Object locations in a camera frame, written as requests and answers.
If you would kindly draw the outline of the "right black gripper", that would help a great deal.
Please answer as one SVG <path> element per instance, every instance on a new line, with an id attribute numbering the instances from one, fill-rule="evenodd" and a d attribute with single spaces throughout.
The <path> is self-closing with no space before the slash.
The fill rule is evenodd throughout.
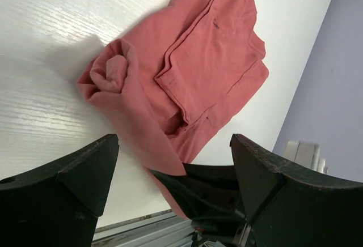
<path id="1" fill-rule="evenodd" d="M 246 225 L 246 213 L 234 167 L 183 165 L 183 176 L 150 172 L 166 187 L 201 237 L 192 246 L 208 241 L 224 246 L 249 246 L 238 239 Z"/>

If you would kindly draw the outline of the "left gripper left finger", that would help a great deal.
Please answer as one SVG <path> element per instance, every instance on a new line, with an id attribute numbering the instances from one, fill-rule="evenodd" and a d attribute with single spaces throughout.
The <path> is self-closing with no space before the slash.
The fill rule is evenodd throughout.
<path id="1" fill-rule="evenodd" d="M 1 246 L 91 246 L 119 153 L 107 134 L 1 180 Z"/>

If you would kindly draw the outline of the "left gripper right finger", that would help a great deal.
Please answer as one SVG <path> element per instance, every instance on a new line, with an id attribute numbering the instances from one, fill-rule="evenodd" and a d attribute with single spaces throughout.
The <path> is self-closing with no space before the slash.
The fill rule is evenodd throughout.
<path id="1" fill-rule="evenodd" d="M 230 145 L 257 246 L 362 245 L 362 183 L 305 168 L 241 134 Z"/>

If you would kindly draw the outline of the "dusty red t shirt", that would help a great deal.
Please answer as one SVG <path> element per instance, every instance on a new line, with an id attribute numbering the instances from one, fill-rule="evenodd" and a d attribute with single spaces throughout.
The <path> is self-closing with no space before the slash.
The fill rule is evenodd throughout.
<path id="1" fill-rule="evenodd" d="M 77 87 L 148 171 L 186 174 L 269 71 L 255 0 L 170 0 L 86 67 Z"/>

